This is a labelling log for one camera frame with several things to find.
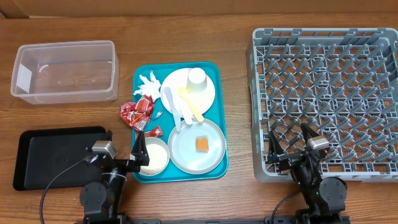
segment wall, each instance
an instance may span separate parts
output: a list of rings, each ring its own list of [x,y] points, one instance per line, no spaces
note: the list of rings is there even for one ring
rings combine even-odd
[[[6,17],[398,12],[396,0],[0,0]]]

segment yellow utensil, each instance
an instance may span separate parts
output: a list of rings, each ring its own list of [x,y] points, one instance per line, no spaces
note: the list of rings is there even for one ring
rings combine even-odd
[[[189,98],[189,91],[185,87],[180,87],[178,88],[178,94],[180,95],[181,98],[183,98],[189,105],[189,107],[192,110],[193,115],[197,118],[199,122],[203,122],[205,118],[203,115],[200,113],[198,108],[192,103],[191,99]]]

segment food wrapper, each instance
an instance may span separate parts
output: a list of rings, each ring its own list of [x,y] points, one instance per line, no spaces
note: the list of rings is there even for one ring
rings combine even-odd
[[[136,131],[143,131],[154,110],[151,97],[143,96],[137,103],[127,102],[120,106],[119,115],[126,124]]]
[[[163,131],[162,128],[160,128],[160,126],[156,126],[154,129],[152,129],[151,131],[147,131],[144,133],[145,138],[147,137],[161,137],[163,136]]]

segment small packet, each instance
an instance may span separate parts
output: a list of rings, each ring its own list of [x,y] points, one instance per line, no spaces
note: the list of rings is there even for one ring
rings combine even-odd
[[[162,128],[160,128],[160,126],[156,126],[154,129],[152,129],[151,131],[147,131],[144,133],[145,134],[145,138],[147,137],[161,137],[163,136],[163,131]]]

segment white paper plate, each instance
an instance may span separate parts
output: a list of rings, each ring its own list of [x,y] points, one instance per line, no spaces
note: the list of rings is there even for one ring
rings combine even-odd
[[[176,109],[180,110],[180,115],[182,117],[182,111],[180,109],[181,97],[178,95],[179,87],[187,87],[188,73],[192,68],[181,68],[166,77],[160,88],[160,99],[164,107],[171,113],[169,101],[167,100],[166,94],[164,93],[164,88],[169,87],[172,91],[173,102]],[[190,93],[190,97],[194,105],[198,108],[201,114],[204,114],[214,102],[216,96],[216,89],[214,83],[209,76],[207,76],[207,87],[201,93]],[[187,110],[188,115],[193,117],[191,110]]]
[[[196,149],[196,139],[201,137],[208,140],[208,152]],[[194,121],[192,125],[181,121],[181,130],[177,132],[173,129],[167,145],[173,163],[189,174],[204,174],[213,170],[223,160],[226,150],[223,132],[209,119],[202,123]]]

